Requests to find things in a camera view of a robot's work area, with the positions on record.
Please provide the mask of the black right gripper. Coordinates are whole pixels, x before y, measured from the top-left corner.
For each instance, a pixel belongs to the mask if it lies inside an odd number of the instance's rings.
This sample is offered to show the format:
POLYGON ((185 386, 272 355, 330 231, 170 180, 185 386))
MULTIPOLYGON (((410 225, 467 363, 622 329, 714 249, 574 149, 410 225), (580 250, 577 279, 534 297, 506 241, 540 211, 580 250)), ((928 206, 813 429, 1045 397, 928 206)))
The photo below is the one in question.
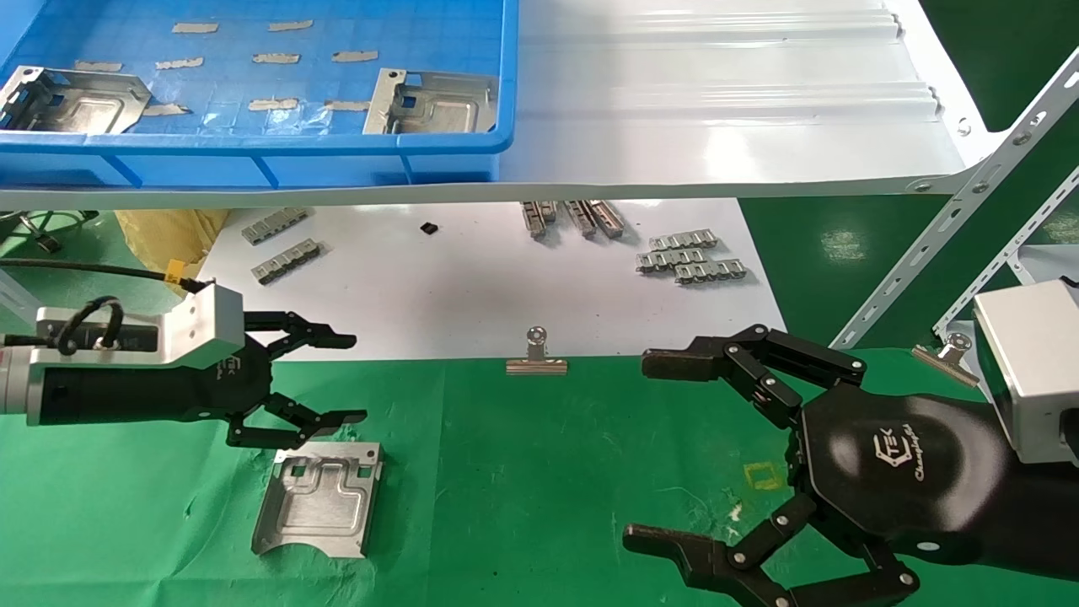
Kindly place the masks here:
POLYGON ((792 483, 804 493, 738 543, 625 526, 626 550, 673 562, 686 587, 740 606, 897 606, 920 578, 894 554, 1076 580, 1076 467, 1021 463, 986 403, 831 389, 859 387, 866 364, 765 325, 648 349, 641 370, 724 381, 778 429, 797 427, 792 483), (829 391, 803 406, 777 372, 829 391), (765 563, 810 522, 868 572, 793 588, 771 580, 765 563))

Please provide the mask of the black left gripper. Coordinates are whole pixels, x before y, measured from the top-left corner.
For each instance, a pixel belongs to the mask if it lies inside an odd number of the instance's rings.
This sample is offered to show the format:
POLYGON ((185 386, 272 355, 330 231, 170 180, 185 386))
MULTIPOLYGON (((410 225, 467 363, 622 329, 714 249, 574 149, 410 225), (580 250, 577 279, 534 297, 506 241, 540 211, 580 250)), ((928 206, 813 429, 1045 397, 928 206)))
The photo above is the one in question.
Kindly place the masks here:
POLYGON ((361 423, 366 410, 317 412, 285 395, 270 395, 272 362, 309 346, 346 350, 352 334, 336 333, 296 312, 245 311, 247 333, 282 333, 263 348, 245 348, 209 368, 49 368, 44 372, 42 423, 227 420, 226 444, 240 449, 293 450, 313 438, 330 437, 361 423), (289 424, 289 429, 247 426, 257 412, 289 424))

